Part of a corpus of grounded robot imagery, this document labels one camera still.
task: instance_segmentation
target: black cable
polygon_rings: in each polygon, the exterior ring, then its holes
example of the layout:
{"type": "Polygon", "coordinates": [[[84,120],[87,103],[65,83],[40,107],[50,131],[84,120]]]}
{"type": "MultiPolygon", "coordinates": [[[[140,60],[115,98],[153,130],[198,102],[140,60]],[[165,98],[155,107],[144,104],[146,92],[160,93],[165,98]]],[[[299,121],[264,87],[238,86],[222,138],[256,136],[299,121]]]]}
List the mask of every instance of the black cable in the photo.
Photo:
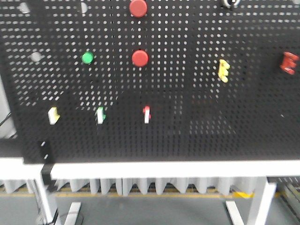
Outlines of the black cable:
{"type": "Polygon", "coordinates": [[[0,122],[0,127],[11,117],[11,112],[0,122]]]}

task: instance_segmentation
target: pegboard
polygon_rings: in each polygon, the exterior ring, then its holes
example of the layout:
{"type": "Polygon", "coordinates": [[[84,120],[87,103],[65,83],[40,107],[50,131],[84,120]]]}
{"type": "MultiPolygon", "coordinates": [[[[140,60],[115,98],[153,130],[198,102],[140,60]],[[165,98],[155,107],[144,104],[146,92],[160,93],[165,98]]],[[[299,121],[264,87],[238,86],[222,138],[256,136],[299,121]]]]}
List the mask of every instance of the pegboard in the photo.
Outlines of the pegboard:
{"type": "Polygon", "coordinates": [[[129,0],[0,0],[0,73],[25,162],[298,159],[300,66],[279,67],[300,55],[296,0],[146,2],[135,18],[129,0]]]}

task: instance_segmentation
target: red button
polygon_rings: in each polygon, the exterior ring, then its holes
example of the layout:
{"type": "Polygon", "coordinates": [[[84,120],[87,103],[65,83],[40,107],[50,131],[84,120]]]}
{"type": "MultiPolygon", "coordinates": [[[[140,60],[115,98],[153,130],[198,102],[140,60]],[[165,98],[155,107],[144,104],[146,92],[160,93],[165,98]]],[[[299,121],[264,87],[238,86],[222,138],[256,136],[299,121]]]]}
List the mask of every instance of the red button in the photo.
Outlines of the red button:
{"type": "Polygon", "coordinates": [[[149,56],[144,50],[137,50],[132,54],[132,62],[137,67],[145,66],[149,61],[149,56]]]}
{"type": "Polygon", "coordinates": [[[131,14],[135,17],[142,17],[147,13],[147,3],[144,0],[132,0],[129,5],[131,14]]]}

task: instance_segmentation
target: gray floor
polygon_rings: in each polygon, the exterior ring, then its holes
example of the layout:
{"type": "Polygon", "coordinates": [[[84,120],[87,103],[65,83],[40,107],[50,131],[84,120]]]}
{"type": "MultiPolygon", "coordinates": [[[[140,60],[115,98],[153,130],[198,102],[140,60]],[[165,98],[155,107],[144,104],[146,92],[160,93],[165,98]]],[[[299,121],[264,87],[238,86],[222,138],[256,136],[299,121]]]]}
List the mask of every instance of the gray floor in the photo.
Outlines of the gray floor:
{"type": "MultiPolygon", "coordinates": [[[[83,225],[231,225],[221,198],[58,197],[61,214],[81,201],[83,225]]],[[[246,221],[251,199],[235,199],[246,221]]],[[[0,197],[0,225],[34,225],[33,197],[0,197]]],[[[274,199],[267,225],[299,224],[279,198],[274,199]]]]}

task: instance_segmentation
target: green button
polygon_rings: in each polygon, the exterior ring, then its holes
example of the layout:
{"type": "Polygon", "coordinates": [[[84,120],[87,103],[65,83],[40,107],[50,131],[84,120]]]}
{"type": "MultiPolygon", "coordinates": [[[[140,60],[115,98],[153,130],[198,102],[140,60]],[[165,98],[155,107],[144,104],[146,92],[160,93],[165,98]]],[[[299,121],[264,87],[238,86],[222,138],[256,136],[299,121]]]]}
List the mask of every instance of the green button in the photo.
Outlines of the green button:
{"type": "Polygon", "coordinates": [[[91,52],[85,52],[82,55],[81,59],[82,59],[83,63],[90,64],[93,61],[93,59],[94,59],[94,55],[91,52]]]}

